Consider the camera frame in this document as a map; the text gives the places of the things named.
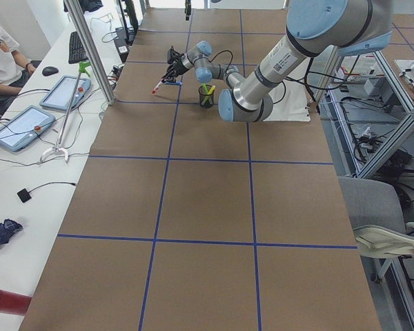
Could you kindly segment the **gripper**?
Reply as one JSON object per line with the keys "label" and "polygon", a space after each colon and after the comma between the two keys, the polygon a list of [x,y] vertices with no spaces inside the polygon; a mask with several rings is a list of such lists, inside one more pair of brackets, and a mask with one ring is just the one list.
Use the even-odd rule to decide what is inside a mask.
{"label": "gripper", "polygon": [[165,75],[161,78],[162,83],[172,83],[176,82],[178,76],[183,75],[187,71],[193,68],[191,63],[188,63],[185,66],[182,62],[178,61],[177,63],[172,63],[168,66]]}

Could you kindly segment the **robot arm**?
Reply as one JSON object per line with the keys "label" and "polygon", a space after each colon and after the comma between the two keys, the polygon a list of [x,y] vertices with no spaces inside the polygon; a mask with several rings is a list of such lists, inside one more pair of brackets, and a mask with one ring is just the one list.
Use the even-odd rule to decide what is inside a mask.
{"label": "robot arm", "polygon": [[273,110],[269,93],[305,59],[335,46],[340,56],[368,54],[391,41],[392,1],[293,1],[286,34],[246,78],[229,71],[219,115],[224,121],[257,122]]}
{"label": "robot arm", "polygon": [[167,52],[168,68],[161,78],[162,83],[175,82],[178,76],[192,68],[199,83],[209,83],[213,79],[224,80],[229,88],[245,79],[236,66],[214,63],[209,59],[213,49],[209,42],[200,41],[189,51],[180,53],[173,46]]}

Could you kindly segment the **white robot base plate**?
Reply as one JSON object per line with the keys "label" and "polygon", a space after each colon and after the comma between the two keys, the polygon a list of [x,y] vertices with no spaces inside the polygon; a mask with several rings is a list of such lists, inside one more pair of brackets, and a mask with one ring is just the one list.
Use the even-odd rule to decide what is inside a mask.
{"label": "white robot base plate", "polygon": [[309,107],[305,87],[301,84],[283,81],[269,92],[273,110],[265,121],[309,122]]}

